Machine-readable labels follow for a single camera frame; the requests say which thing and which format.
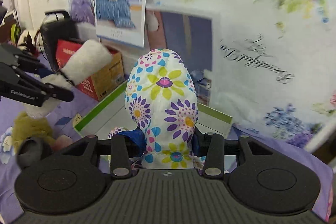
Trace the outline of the black portable speaker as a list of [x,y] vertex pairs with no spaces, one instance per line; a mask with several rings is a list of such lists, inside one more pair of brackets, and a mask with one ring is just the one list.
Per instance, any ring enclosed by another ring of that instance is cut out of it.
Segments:
[[71,19],[70,14],[65,10],[56,10],[45,12],[45,19],[48,16],[55,15],[56,19],[47,23],[42,23],[40,33],[43,41],[44,50],[47,60],[52,71],[59,69],[56,61],[56,50],[58,40],[78,39],[78,29],[76,23]]

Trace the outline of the dark feather decoration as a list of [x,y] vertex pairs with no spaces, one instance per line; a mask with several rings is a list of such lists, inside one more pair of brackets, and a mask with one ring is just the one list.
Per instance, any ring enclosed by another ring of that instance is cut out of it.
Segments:
[[38,57],[39,55],[39,51],[36,48],[36,43],[33,42],[33,39],[29,33],[21,34],[17,43],[17,48],[34,57]]

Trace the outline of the olive green fuzzy cloth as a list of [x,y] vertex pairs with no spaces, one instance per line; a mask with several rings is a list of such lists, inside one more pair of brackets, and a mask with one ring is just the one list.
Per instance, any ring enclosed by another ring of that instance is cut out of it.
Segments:
[[11,136],[15,153],[18,152],[19,146],[28,137],[40,137],[49,145],[55,143],[48,120],[46,118],[31,118],[25,111],[20,112],[15,118]]

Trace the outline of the brown cardboard box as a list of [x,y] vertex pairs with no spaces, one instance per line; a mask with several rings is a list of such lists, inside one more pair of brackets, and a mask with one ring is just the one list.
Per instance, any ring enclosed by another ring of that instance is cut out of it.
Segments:
[[121,53],[108,48],[112,62],[76,86],[82,93],[100,102],[125,80]]

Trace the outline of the floral quilted oven mitt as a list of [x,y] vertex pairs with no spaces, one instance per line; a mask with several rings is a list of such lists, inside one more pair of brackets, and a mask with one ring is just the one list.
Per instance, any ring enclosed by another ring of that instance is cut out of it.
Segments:
[[[125,90],[125,109],[143,132],[146,151],[130,158],[131,168],[202,170],[192,139],[198,121],[193,80],[176,52],[154,49],[135,63]],[[115,127],[108,135],[127,131]]]

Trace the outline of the black coffee cup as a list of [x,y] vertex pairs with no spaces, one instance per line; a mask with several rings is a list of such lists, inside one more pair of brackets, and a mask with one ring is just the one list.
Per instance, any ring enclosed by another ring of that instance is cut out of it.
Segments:
[[51,146],[40,137],[28,137],[19,146],[16,161],[21,170],[39,162],[52,154]]

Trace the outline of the white floral packaged bedding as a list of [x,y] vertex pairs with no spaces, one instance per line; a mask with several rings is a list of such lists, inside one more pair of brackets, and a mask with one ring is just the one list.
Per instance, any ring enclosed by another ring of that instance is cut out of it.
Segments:
[[147,0],[146,24],[236,124],[309,152],[335,133],[335,0]]

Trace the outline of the red snack box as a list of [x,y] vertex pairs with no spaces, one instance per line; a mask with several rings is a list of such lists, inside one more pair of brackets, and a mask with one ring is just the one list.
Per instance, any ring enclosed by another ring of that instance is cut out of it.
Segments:
[[70,42],[67,40],[58,40],[56,48],[56,61],[59,69],[62,69],[68,60],[73,56],[80,48],[82,44]]

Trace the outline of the green cardboard box tray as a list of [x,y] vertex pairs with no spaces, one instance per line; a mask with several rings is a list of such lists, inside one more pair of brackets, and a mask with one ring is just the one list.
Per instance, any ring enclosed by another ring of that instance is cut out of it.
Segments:
[[[102,139],[114,127],[134,129],[135,123],[124,106],[126,82],[106,96],[74,127],[82,137],[97,135]],[[198,104],[199,119],[197,122],[201,132],[214,132],[227,137],[230,133],[233,118],[203,104]]]

